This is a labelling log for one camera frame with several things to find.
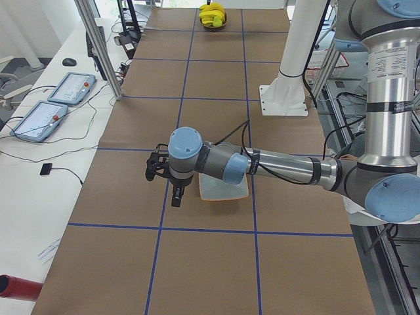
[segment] blue tablet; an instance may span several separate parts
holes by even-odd
[[[93,74],[69,72],[48,97],[48,101],[78,105],[89,94],[95,82]]]
[[[10,136],[34,142],[42,142],[60,124],[68,106],[39,101],[10,132]]]

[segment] black mouse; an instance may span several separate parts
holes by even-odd
[[[77,64],[77,61],[72,58],[63,59],[63,66],[74,67]]]

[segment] white table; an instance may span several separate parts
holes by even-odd
[[[114,20],[97,19],[104,26],[106,39],[109,38]],[[127,60],[122,47],[115,45],[112,34],[108,41],[108,54],[115,70]],[[77,60],[77,66],[64,67],[62,60],[70,57]],[[94,95],[106,82],[95,71],[92,58],[87,57],[85,28],[83,23],[69,36],[57,52],[42,76],[34,85],[57,85],[68,72],[95,74],[96,85],[88,95]],[[52,90],[29,94],[16,109],[13,116],[23,116],[38,100],[46,100]],[[102,89],[91,104],[97,114],[92,127],[82,140],[63,140],[47,144],[32,144],[17,138],[0,139],[0,151],[21,158],[40,160],[66,151],[92,147],[98,144],[112,111],[115,100],[109,86]],[[94,114],[87,104],[69,114],[58,129],[46,140],[53,141],[65,137],[82,137]],[[17,120],[10,122],[15,126]],[[7,136],[10,129],[4,127],[0,137]],[[83,150],[49,159],[53,167],[69,168],[85,179],[96,149]],[[76,203],[81,185],[68,171],[52,170],[46,177],[39,176],[43,162],[32,163],[0,154],[0,274],[44,282],[52,259],[42,263],[37,255],[52,242],[61,238],[70,214]],[[0,299],[0,314],[30,314],[35,303],[12,299]]]

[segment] fruit bowl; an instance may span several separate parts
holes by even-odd
[[[207,25],[203,24],[203,22],[201,21],[201,18],[199,18],[199,22],[204,27],[205,30],[210,31],[210,32],[217,32],[217,31],[220,31],[220,30],[223,30],[224,29],[226,23],[228,22],[228,16],[225,13],[224,14],[224,23],[221,26],[217,26],[217,27],[215,27],[215,26],[207,26]]]

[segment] white sticker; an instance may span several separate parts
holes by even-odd
[[[134,46],[133,46],[133,44],[126,44],[126,45],[125,45],[125,48],[126,48],[128,51],[130,51],[131,49],[134,49]]]
[[[408,47],[390,48],[369,54],[367,82],[407,77]]]
[[[38,259],[45,264],[47,261],[52,259],[55,256],[55,253],[57,252],[58,246],[60,245],[61,238],[54,241],[50,246],[48,246],[46,249],[44,249],[42,252],[38,254]]]

